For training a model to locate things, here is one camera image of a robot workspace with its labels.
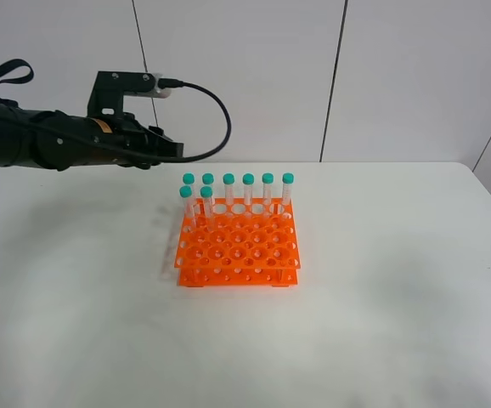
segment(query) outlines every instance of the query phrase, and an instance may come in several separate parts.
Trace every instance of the orange test tube rack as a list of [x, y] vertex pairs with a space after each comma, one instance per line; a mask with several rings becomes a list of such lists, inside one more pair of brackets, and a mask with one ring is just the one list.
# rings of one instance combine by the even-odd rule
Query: orange test tube rack
[[[230, 208], [217, 198], [213, 218], [206, 219], [202, 209], [194, 219], [183, 217], [174, 264], [180, 269], [180, 286], [298, 284], [292, 203], [282, 207], [281, 199], [274, 198], [271, 207], [276, 211], [266, 213], [262, 198], [253, 198], [252, 213], [232, 211], [237, 205], [243, 209], [243, 202], [234, 198]], [[197, 204], [202, 208], [201, 199]]]

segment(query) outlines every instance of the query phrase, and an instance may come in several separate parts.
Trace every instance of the black cable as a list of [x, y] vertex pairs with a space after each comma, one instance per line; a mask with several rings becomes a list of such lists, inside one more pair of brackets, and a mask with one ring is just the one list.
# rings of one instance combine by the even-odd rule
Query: black cable
[[209, 91], [209, 90], [201, 87], [200, 85], [195, 85], [195, 84], [189, 83], [189, 82], [181, 82], [179, 80], [170, 79], [170, 78], [162, 78], [160, 80], [160, 82], [162, 82], [159, 85], [160, 88], [192, 88], [192, 89], [196, 89], [197, 91], [200, 91], [200, 92], [208, 95], [213, 100], [215, 100], [217, 102], [217, 104], [219, 105], [219, 107], [221, 108], [221, 110], [223, 111], [223, 114], [225, 116], [225, 121], [227, 123], [227, 132], [225, 133], [223, 141], [219, 145], [217, 145], [215, 148], [207, 151], [206, 153], [202, 153], [202, 154], [196, 155], [196, 156], [190, 156], [190, 157], [154, 156], [154, 155], [147, 155], [145, 153], [140, 153], [140, 152], [135, 151], [135, 150], [122, 149], [120, 147], [115, 147], [111, 144], [95, 143], [94, 141], [84, 139], [84, 138], [77, 136], [73, 133], [62, 132], [62, 131], [53, 129], [52, 127], [38, 125], [36, 123], [20, 122], [20, 121], [17, 121], [15, 119], [12, 119], [12, 118], [9, 118], [6, 116], [0, 116], [0, 121], [18, 126], [20, 128], [27, 128], [27, 129], [30, 129], [32, 131], [51, 133], [52, 135], [57, 136], [59, 138], [72, 140], [76, 143], [86, 145], [89, 147], [93, 147], [94, 149], [113, 151], [113, 152], [118, 153], [122, 156], [133, 157], [135, 159], [149, 161], [149, 162], [161, 162], [161, 163], [197, 162], [199, 160], [203, 160], [203, 159], [206, 159], [207, 157], [215, 155], [223, 147], [225, 147], [225, 145], [229, 142], [229, 139], [230, 139], [232, 124], [230, 122], [229, 111], [225, 107], [222, 100], [220, 100], [212, 91]]

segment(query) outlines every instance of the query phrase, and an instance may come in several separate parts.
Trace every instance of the clear test tube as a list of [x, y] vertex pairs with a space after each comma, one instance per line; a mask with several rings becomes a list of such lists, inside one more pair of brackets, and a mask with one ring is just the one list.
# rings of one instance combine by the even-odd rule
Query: clear test tube
[[292, 173], [283, 175], [283, 191], [281, 192], [281, 205], [286, 207], [291, 204], [291, 186], [295, 181], [295, 176]]
[[183, 175], [183, 184], [188, 185], [191, 188], [191, 191], [193, 192], [193, 195], [192, 195], [193, 208], [195, 209], [196, 214], [200, 214], [200, 206], [198, 205], [198, 202], [196, 201], [196, 199], [198, 198], [198, 195], [196, 195], [195, 175], [192, 173], [184, 174]]
[[228, 210], [234, 204], [234, 175], [227, 173], [223, 176], [223, 184], [225, 184], [225, 204], [227, 204]]
[[214, 218], [213, 218], [213, 204], [212, 204], [212, 196], [213, 191], [212, 187], [205, 185], [200, 189], [200, 196], [202, 197], [202, 204], [204, 205], [204, 216], [206, 217], [206, 222], [208, 227], [213, 227]]
[[247, 173], [244, 174], [242, 182], [244, 183], [245, 211], [247, 214], [251, 214], [251, 205], [253, 204], [253, 183], [255, 182], [255, 178], [253, 177], [253, 174]]
[[183, 199], [183, 206], [185, 207], [185, 217], [193, 220], [195, 224], [195, 208], [193, 207], [193, 191], [190, 186], [184, 185], [179, 189], [179, 195]]
[[262, 204], [264, 205], [264, 213], [270, 213], [270, 206], [272, 205], [272, 183], [274, 182], [274, 175], [272, 173], [265, 173], [262, 175]]
[[205, 185], [207, 185], [212, 189], [212, 205], [215, 205], [215, 197], [213, 197], [213, 181], [214, 181], [213, 174], [204, 173], [202, 175], [202, 183], [204, 183]]

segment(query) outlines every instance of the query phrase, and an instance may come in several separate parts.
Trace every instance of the cable connector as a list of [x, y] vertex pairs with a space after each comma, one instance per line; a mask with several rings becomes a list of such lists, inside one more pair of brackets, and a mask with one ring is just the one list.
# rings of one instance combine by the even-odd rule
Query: cable connector
[[165, 89], [165, 88], [182, 88], [185, 82], [180, 81], [178, 79], [172, 79], [172, 78], [159, 78], [159, 81], [157, 82], [157, 86], [160, 89]]

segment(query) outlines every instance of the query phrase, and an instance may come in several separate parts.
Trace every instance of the black strap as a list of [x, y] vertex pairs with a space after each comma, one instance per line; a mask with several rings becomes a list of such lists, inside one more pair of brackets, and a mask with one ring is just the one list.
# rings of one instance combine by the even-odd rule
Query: black strap
[[[3, 79], [0, 81], [1, 83], [28, 83], [32, 81], [32, 78], [34, 78], [34, 70], [32, 70], [31, 65], [26, 62], [23, 59], [11, 59], [8, 62], [4, 62], [3, 64], [0, 65], [0, 78], [3, 77], [4, 75], [8, 75], [11, 71], [16, 70], [17, 68], [20, 68], [22, 66], [26, 66], [29, 69], [29, 73], [20, 76], [18, 78], [9, 78], [9, 79]], [[18, 104], [14, 100], [11, 99], [2, 99], [0, 98], [0, 103], [5, 104], [7, 106], [13, 106], [17, 107]]]

